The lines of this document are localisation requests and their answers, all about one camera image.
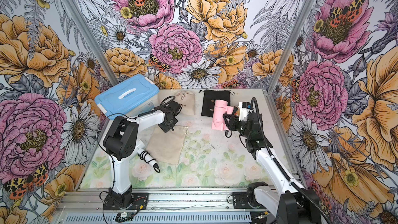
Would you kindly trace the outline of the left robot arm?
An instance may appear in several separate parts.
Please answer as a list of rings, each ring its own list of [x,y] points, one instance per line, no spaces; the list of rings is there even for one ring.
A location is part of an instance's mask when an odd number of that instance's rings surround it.
[[[157,173],[159,165],[148,151],[146,145],[138,138],[139,132],[154,125],[167,133],[174,129],[178,122],[176,116],[181,112],[181,106],[174,101],[162,101],[161,105],[135,117],[117,116],[103,140],[103,147],[109,155],[112,164],[112,185],[104,200],[103,210],[131,210],[135,207],[135,197],[128,176],[130,158],[140,157]]]

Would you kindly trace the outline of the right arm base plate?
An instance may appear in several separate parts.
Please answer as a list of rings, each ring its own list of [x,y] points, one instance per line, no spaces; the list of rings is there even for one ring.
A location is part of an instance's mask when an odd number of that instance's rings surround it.
[[[233,192],[232,204],[234,209],[266,209],[247,192]]]

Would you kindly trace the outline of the pink hair dryer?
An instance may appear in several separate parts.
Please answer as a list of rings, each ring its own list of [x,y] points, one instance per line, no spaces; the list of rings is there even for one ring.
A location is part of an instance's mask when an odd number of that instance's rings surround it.
[[[215,100],[211,128],[213,130],[224,131],[227,138],[232,136],[232,132],[228,129],[224,115],[235,115],[238,108],[228,106],[228,102],[224,100]]]

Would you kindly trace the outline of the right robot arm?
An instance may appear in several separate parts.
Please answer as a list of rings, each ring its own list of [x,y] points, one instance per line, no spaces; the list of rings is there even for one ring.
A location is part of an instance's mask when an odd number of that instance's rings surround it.
[[[243,121],[230,114],[224,114],[223,118],[230,131],[237,131],[245,138],[246,149],[269,174],[275,187],[272,190],[266,183],[250,184],[248,202],[264,206],[278,224],[299,224],[301,220],[321,224],[319,198],[313,191],[305,189],[274,154],[264,135],[261,115],[250,112]]]

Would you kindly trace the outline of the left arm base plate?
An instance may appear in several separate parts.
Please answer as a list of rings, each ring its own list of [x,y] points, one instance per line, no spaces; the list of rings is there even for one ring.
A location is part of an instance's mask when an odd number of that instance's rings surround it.
[[[127,193],[126,195],[114,194],[113,192],[105,198],[103,209],[105,211],[121,210],[145,210],[148,204],[148,193]]]

